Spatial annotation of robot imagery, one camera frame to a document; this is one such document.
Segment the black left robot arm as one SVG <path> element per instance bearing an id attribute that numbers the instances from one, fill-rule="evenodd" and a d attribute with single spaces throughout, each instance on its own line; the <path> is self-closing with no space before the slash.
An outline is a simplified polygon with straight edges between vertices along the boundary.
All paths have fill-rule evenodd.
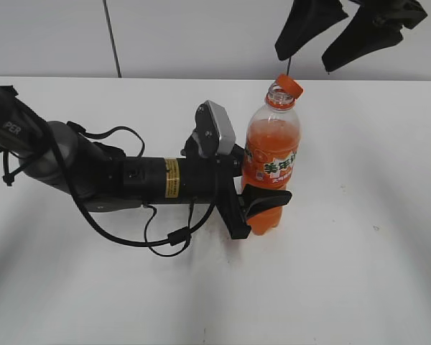
<path id="1" fill-rule="evenodd" d="M 241 175 L 244 151 L 226 110 L 212 101 L 199 105 L 179 157 L 129 157 L 105 145 L 105 138 L 71 121 L 45 121 L 19 100 L 14 87 L 0 86 L 0 153 L 19 161 L 16 170 L 4 168 L 3 181 L 11 185 L 24 173 L 61 190 L 88 222 L 95 212 L 205 204 L 219 212 L 232 239 L 245 239 L 249 219 L 292 197 L 287 190 L 252 185 L 237 192 L 234 178 Z"/>

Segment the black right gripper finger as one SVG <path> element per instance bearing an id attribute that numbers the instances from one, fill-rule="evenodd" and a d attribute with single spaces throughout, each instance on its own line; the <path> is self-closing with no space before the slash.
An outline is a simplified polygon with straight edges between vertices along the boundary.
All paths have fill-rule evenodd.
<path id="1" fill-rule="evenodd" d="M 295 0 L 274 48 L 279 60 L 288 60 L 314 37 L 348 18 L 337 0 Z"/>
<path id="2" fill-rule="evenodd" d="M 403 40 L 402 27 L 400 19 L 361 6 L 349 25 L 323 53 L 325 70 L 333 72 L 364 55 L 398 45 Z"/>

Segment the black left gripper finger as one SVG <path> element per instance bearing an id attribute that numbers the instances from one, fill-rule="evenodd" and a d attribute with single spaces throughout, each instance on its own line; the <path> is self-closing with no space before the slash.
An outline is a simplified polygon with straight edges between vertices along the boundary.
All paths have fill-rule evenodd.
<path id="1" fill-rule="evenodd" d="M 239 146 L 238 144 L 235 144 L 233 146 L 233 149 L 231 150 L 231 155 L 236 160 L 242 160 L 244 158 L 244 148 Z"/>
<path id="2" fill-rule="evenodd" d="M 246 219 L 273 208 L 283 207 L 292 199 L 288 190 L 271 190 L 246 184 L 239 196 L 241 212 Z"/>

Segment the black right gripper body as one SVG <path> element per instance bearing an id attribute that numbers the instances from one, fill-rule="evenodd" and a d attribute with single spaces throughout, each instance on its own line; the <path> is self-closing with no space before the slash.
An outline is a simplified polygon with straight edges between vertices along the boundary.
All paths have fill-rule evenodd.
<path id="1" fill-rule="evenodd" d="M 418 1 L 362 0 L 353 3 L 359 8 L 348 28 L 414 29 L 427 18 L 427 12 Z"/>

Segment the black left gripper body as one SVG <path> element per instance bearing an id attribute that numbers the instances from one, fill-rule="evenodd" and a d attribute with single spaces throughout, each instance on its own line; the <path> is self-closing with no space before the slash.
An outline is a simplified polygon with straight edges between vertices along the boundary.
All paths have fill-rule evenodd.
<path id="1" fill-rule="evenodd" d="M 241 161 L 230 155 L 203 158 L 198 154 L 194 132 L 185 142 L 179 159 L 181 201 L 213 204 L 232 239 L 246 239 L 251 227 L 241 212 L 234 178 L 241 175 Z"/>

